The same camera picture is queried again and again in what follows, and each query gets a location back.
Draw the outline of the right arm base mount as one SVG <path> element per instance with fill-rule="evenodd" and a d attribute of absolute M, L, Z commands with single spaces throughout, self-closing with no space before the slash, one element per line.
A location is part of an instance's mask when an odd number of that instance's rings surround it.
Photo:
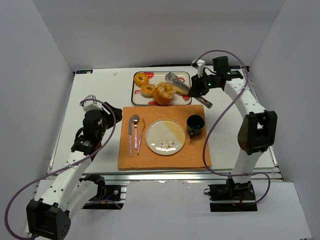
<path fill-rule="evenodd" d="M 228 177 L 224 184 L 210 184 L 203 190 L 213 213 L 256 212 L 256 195 L 251 181 L 235 183 Z"/>

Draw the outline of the pink handled fork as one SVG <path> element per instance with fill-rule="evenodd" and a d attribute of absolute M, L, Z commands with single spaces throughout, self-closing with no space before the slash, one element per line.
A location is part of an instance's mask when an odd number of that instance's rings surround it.
<path fill-rule="evenodd" d="M 144 136 L 144 130 L 146 128 L 146 122 L 145 122 L 144 118 L 142 118 L 142 123 L 143 123 L 143 127 L 142 127 L 142 130 L 141 130 L 141 134 L 140 134 L 139 141 L 138 141 L 138 147 L 137 147 L 137 155 L 138 156 L 140 155 L 140 152 L 141 152 L 142 140 L 143 140 L 143 136 Z"/>

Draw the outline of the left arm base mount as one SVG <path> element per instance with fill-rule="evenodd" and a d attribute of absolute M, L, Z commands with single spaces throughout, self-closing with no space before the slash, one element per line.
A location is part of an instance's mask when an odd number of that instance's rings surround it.
<path fill-rule="evenodd" d="M 90 174 L 79 179 L 82 182 L 93 182 L 97 185 L 96 195 L 93 196 L 82 208 L 86 210 L 121 210 L 124 199 L 121 197 L 123 187 L 116 184 L 106 184 L 105 178 L 98 174 Z"/>

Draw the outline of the dark green mug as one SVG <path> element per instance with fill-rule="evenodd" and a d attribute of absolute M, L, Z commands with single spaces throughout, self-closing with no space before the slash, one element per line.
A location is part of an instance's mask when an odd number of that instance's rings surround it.
<path fill-rule="evenodd" d="M 204 127 L 205 120 L 200 115 L 190 115 L 186 120 L 186 131 L 190 139 L 200 136 Z"/>

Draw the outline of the strawberry pattern tray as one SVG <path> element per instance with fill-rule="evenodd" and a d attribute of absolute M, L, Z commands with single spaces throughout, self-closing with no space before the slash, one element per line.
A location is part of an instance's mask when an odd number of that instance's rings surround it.
<path fill-rule="evenodd" d="M 140 71 L 134 74 L 131 103 L 147 105 L 189 105 L 192 98 L 180 87 L 166 81 L 168 71 Z"/>

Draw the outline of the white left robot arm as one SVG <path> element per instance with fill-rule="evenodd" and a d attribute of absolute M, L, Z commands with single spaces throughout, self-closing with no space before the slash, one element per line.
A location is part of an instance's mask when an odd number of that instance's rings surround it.
<path fill-rule="evenodd" d="M 98 203 L 106 198 L 102 176 L 82 175 L 105 145 L 105 132 L 122 120 L 123 111 L 93 98 L 83 101 L 81 106 L 85 112 L 82 127 L 75 134 L 64 170 L 39 199 L 31 200 L 26 207 L 28 230 L 35 237 L 63 240 L 72 218 L 89 200 Z"/>

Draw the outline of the aluminium table frame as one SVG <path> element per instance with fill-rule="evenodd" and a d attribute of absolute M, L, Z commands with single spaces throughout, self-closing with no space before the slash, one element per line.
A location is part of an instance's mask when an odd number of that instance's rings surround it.
<path fill-rule="evenodd" d="M 82 126 L 84 111 L 80 101 L 88 95 L 107 102 L 116 108 L 131 107 L 134 74 L 137 68 L 95 69 L 85 74 L 75 74 L 60 134 L 48 168 L 48 178 L 53 180 L 57 170 L 65 166 L 75 134 Z M 87 174 L 104 176 L 109 185 L 127 181 L 220 181 L 221 173 L 230 171 L 240 152 L 237 134 L 242 117 L 231 98 L 219 89 L 212 89 L 206 98 L 212 108 L 205 108 L 206 129 L 210 133 L 208 147 L 203 148 L 213 164 L 212 172 L 204 168 L 118 169 L 121 124 L 107 130 L 103 138 L 106 146 L 86 169 Z"/>

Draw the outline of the glazed donut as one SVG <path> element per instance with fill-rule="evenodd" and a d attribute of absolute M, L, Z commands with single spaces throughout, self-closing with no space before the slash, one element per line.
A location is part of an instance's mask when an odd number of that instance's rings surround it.
<path fill-rule="evenodd" d="M 144 97 L 151 98 L 153 97 L 155 89 L 156 86 L 154 84 L 147 83 L 141 86 L 140 92 Z"/>
<path fill-rule="evenodd" d="M 149 83 L 149 76 L 143 72 L 138 72 L 134 75 L 133 80 L 138 87 L 141 87 Z"/>

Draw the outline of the cream ceramic plate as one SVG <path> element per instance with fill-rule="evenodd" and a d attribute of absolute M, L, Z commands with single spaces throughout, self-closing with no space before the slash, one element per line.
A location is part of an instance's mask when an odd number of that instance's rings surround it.
<path fill-rule="evenodd" d="M 185 145 L 184 128 L 172 119 L 158 119 L 150 124 L 145 133 L 145 142 L 155 154 L 171 156 Z"/>

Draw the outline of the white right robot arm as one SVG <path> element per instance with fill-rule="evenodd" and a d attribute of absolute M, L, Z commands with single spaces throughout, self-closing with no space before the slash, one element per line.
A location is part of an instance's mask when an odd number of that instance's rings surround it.
<path fill-rule="evenodd" d="M 212 74 L 205 72 L 206 63 L 198 59 L 192 62 L 197 74 L 191 78 L 190 97 L 200 98 L 210 89 L 222 89 L 232 100 L 242 117 L 237 141 L 240 152 L 236 164 L 228 178 L 236 189 L 247 187 L 254 168 L 263 155 L 275 142 L 278 116 L 275 111 L 266 110 L 247 87 L 248 82 L 239 70 L 229 66 L 227 56 L 214 58 Z"/>

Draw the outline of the orange cloth placemat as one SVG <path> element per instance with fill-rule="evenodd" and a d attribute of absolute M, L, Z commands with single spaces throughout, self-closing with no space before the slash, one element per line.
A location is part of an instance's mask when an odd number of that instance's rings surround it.
<path fill-rule="evenodd" d="M 119 170 L 133 169 L 200 169 L 204 168 L 203 147 L 207 137 L 207 129 L 204 128 L 201 135 L 195 138 L 187 138 L 184 146 L 178 153 L 165 156 L 153 152 L 146 143 L 146 133 L 143 134 L 143 140 L 140 153 L 135 151 L 130 156 L 129 143 L 129 120 L 130 117 L 137 114 L 140 118 L 138 123 L 138 133 L 142 132 L 145 120 L 148 128 L 157 120 L 169 119 L 179 123 L 186 131 L 187 118 L 191 115 L 199 115 L 205 118 L 204 107 L 202 105 L 171 105 L 171 106 L 136 106 L 124 107 L 121 124 L 121 134 L 118 152 Z"/>

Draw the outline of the large orange swirl bread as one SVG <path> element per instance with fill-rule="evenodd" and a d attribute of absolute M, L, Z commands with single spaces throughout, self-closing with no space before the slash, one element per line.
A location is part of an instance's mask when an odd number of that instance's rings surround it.
<path fill-rule="evenodd" d="M 153 92 L 153 98 L 159 105 L 166 106 L 175 98 L 176 91 L 168 82 L 160 82 Z"/>

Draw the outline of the pink handled spoon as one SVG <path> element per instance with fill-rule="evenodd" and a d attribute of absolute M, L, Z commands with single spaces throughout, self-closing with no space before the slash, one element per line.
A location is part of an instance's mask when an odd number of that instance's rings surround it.
<path fill-rule="evenodd" d="M 140 121 L 140 117 L 137 114 L 132 116 L 132 122 L 134 124 L 134 148 L 138 149 L 138 123 Z"/>

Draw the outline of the glazed donut in front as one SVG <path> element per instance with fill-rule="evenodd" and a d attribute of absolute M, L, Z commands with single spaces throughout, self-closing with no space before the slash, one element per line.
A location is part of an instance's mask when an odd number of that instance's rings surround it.
<path fill-rule="evenodd" d="M 151 98 L 153 97 L 155 89 L 156 86 L 154 84 L 147 83 L 141 86 L 140 92 L 144 97 Z"/>

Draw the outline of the flat oval bread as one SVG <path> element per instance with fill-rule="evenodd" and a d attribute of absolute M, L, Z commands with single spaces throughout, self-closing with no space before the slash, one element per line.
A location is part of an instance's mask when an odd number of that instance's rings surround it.
<path fill-rule="evenodd" d="M 179 95 L 188 95 L 190 88 L 184 84 L 183 88 L 180 88 L 179 86 L 173 85 L 172 86 L 177 94 Z"/>

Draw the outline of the metal serving tongs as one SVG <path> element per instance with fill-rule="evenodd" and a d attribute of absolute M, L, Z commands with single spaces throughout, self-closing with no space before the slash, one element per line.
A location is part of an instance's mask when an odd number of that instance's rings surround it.
<path fill-rule="evenodd" d="M 165 75 L 165 81 L 170 83 L 173 86 L 178 87 L 179 89 L 181 89 L 182 91 L 185 92 L 186 95 L 189 95 L 189 91 L 190 91 L 190 87 L 188 85 L 186 85 L 185 83 L 183 83 L 177 75 L 175 75 L 173 72 L 169 72 Z M 201 104 L 203 104 L 205 107 L 207 107 L 208 109 L 210 109 L 213 104 L 211 102 L 209 102 L 208 100 L 206 100 L 204 97 L 195 97 L 195 99 L 200 102 Z"/>

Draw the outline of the pink handled knife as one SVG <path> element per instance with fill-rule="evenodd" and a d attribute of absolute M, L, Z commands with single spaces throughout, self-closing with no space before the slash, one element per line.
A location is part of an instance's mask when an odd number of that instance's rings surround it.
<path fill-rule="evenodd" d="M 129 118 L 128 135 L 129 135 L 129 156 L 132 157 L 133 156 L 132 117 Z"/>

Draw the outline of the glazed donut at back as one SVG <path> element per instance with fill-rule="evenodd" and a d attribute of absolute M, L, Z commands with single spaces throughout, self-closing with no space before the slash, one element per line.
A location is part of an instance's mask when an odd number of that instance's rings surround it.
<path fill-rule="evenodd" d="M 149 76 L 143 72 L 138 72 L 134 75 L 133 80 L 138 87 L 141 87 L 149 83 Z"/>

